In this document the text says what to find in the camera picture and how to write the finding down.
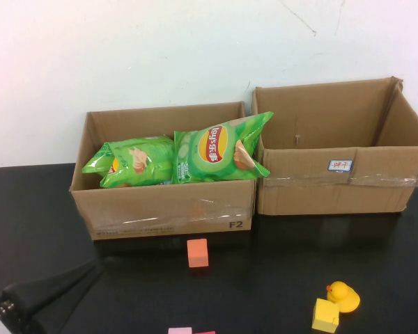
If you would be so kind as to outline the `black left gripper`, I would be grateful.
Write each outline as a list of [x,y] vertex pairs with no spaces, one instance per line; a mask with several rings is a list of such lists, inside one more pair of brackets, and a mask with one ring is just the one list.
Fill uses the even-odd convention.
[[[7,286],[0,301],[0,318],[14,326],[26,325],[38,311],[72,294],[81,300],[96,280],[102,268],[96,262],[87,262],[51,278],[13,283]],[[54,289],[59,289],[54,296]]]

